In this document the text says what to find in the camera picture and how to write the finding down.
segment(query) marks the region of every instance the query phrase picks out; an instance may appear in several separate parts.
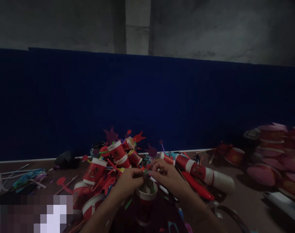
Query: black object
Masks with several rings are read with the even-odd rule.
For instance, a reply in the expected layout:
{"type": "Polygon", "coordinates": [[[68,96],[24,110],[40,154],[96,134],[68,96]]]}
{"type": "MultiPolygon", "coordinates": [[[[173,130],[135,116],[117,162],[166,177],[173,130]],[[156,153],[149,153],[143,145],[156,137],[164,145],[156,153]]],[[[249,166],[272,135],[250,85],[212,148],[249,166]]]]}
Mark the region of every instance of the black object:
{"type": "Polygon", "coordinates": [[[63,152],[55,160],[55,164],[62,170],[76,169],[79,167],[79,162],[80,160],[75,159],[75,154],[71,151],[63,152]]]}

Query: green straw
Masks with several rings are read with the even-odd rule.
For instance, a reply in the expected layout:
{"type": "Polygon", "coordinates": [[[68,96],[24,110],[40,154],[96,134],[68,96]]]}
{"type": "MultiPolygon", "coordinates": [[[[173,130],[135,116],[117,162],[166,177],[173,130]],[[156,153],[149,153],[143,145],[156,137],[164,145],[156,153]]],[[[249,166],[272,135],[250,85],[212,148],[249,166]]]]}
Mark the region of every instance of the green straw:
{"type": "Polygon", "coordinates": [[[131,201],[132,201],[132,198],[131,198],[131,199],[129,200],[129,202],[125,205],[125,210],[128,208],[128,206],[130,205],[131,201]]]}

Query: wooden stick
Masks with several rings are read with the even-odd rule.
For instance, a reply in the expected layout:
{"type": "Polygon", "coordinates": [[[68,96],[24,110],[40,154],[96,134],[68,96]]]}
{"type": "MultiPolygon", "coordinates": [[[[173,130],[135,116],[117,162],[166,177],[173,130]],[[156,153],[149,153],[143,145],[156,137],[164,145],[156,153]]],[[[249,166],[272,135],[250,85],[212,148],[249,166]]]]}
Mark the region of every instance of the wooden stick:
{"type": "Polygon", "coordinates": [[[211,157],[211,159],[210,159],[210,161],[209,161],[209,164],[212,163],[212,161],[213,161],[213,159],[214,159],[214,156],[215,156],[215,152],[216,152],[216,149],[215,149],[215,151],[213,152],[213,155],[212,155],[212,157],[211,157]]]}

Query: white trim strip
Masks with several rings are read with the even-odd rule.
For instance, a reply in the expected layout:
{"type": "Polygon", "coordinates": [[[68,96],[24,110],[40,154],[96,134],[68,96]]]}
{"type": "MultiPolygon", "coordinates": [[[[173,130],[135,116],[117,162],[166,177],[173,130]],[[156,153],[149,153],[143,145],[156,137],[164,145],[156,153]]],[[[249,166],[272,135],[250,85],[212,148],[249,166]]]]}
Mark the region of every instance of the white trim strip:
{"type": "MultiPolygon", "coordinates": [[[[180,151],[180,152],[201,152],[201,151],[206,151],[206,150],[213,150],[213,149],[197,149],[197,150],[170,150],[166,151],[167,152],[174,152],[174,151],[180,151]]],[[[76,159],[82,159],[83,156],[75,157],[76,159]]],[[[33,162],[33,161],[49,161],[49,160],[55,160],[56,158],[50,158],[50,159],[34,159],[34,160],[11,160],[11,161],[0,161],[0,163],[14,163],[14,162],[33,162]]]]}

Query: blue wall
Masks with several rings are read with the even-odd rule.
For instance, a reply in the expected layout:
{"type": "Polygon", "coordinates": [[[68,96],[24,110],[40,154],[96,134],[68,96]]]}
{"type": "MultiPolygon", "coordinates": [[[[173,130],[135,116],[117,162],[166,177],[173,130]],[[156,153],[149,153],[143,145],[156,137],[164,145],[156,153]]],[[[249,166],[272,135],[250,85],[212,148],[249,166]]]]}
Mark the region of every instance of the blue wall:
{"type": "Polygon", "coordinates": [[[112,125],[189,150],[271,122],[295,125],[293,67],[0,49],[0,161],[88,154],[112,125]]]}

